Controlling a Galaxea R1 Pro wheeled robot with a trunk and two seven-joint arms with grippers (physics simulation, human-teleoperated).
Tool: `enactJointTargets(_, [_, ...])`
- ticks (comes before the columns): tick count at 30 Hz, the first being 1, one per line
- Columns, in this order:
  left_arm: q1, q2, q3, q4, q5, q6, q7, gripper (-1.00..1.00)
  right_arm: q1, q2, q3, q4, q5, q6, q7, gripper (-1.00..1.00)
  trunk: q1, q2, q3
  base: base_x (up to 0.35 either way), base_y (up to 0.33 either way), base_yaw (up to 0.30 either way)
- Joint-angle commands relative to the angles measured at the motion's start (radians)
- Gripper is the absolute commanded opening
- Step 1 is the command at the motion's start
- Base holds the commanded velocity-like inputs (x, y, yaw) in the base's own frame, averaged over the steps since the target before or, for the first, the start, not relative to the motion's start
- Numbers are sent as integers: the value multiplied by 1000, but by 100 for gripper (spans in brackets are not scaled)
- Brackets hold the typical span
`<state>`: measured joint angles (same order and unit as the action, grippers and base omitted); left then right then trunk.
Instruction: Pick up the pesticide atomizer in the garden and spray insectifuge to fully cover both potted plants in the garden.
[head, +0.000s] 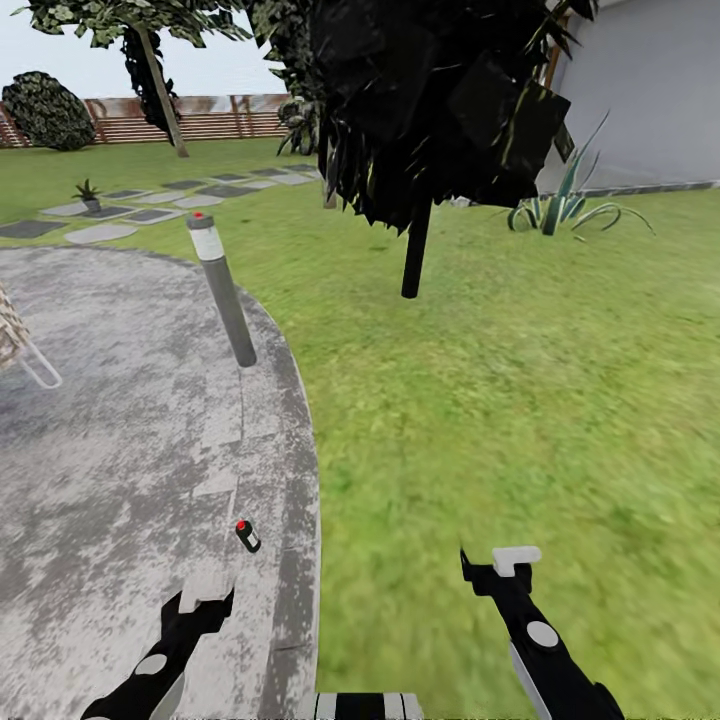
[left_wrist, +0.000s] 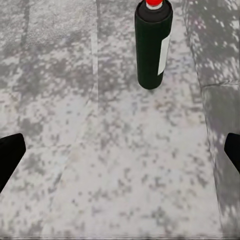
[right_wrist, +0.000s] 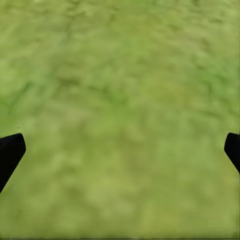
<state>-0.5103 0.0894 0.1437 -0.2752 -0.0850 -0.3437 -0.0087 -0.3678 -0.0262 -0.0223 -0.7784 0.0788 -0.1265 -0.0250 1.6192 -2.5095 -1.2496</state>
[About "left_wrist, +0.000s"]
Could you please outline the insectifuge atomizer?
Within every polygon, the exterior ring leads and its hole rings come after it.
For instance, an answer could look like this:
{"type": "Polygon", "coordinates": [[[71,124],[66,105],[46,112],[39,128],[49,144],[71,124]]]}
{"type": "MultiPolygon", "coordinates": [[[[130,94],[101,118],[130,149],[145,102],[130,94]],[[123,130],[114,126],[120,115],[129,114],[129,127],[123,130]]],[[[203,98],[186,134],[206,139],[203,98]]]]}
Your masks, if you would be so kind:
{"type": "Polygon", "coordinates": [[[172,33],[173,8],[169,0],[141,0],[135,15],[138,83],[157,89],[163,80],[172,33]]]}

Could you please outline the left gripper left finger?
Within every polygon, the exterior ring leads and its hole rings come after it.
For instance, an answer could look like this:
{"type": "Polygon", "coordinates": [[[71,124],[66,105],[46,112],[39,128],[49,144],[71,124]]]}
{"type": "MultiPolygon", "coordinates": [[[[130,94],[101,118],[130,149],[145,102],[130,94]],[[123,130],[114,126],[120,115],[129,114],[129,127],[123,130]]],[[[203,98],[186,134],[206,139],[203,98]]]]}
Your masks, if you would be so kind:
{"type": "Polygon", "coordinates": [[[0,193],[26,153],[22,133],[0,138],[0,193]]]}

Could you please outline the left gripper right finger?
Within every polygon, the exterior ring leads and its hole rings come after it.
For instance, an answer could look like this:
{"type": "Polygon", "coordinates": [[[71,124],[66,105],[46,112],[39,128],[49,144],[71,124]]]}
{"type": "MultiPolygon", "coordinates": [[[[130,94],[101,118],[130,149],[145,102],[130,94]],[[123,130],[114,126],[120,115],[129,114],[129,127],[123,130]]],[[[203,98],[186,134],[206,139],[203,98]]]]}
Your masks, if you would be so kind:
{"type": "Polygon", "coordinates": [[[227,135],[224,151],[240,173],[240,134],[231,132],[227,135]]]}

